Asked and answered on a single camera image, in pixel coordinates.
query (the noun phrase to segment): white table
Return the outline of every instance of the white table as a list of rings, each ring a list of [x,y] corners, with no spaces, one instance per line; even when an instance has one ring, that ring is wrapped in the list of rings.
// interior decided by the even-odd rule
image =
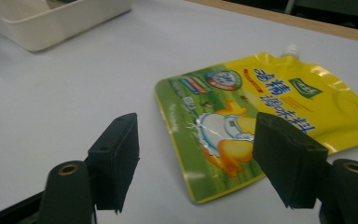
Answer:
[[[83,161],[114,118],[136,112],[141,160],[123,213],[98,212],[99,223],[319,223],[319,203],[286,209],[266,178],[193,204],[153,93],[163,78],[288,44],[358,93],[357,41],[180,0],[134,0],[43,52],[0,36],[0,210],[42,191],[50,169]],[[337,158],[358,160],[358,147]]]

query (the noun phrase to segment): plastic pouch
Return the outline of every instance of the plastic pouch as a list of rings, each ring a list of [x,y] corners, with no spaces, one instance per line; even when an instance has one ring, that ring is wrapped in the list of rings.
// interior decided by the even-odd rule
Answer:
[[[358,146],[358,96],[293,48],[161,80],[155,88],[191,198],[205,203],[264,176],[253,159],[255,117],[286,119],[329,149]]]

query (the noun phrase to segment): white plastic tray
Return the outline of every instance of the white plastic tray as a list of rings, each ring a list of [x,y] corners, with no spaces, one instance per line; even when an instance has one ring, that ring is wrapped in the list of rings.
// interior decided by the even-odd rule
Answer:
[[[131,0],[0,0],[0,33],[36,51],[130,9]]]

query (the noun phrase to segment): green label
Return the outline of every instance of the green label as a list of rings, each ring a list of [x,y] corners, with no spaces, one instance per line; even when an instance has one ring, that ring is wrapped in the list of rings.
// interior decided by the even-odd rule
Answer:
[[[322,93],[322,91],[306,84],[301,78],[294,78],[289,80],[290,83],[296,88],[298,93],[300,93],[305,98],[311,98],[319,93]]]

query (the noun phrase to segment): dark floor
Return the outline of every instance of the dark floor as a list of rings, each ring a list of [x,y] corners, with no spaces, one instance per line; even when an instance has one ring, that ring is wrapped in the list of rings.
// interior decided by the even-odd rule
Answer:
[[[232,3],[237,3],[249,7],[258,7],[266,10],[284,12],[287,4],[287,0],[225,0]],[[293,7],[291,15],[298,16],[301,18],[311,19],[315,21],[323,21],[336,25],[351,27],[358,29],[358,17],[345,15],[336,12],[324,11],[319,9],[313,9],[309,7]]]

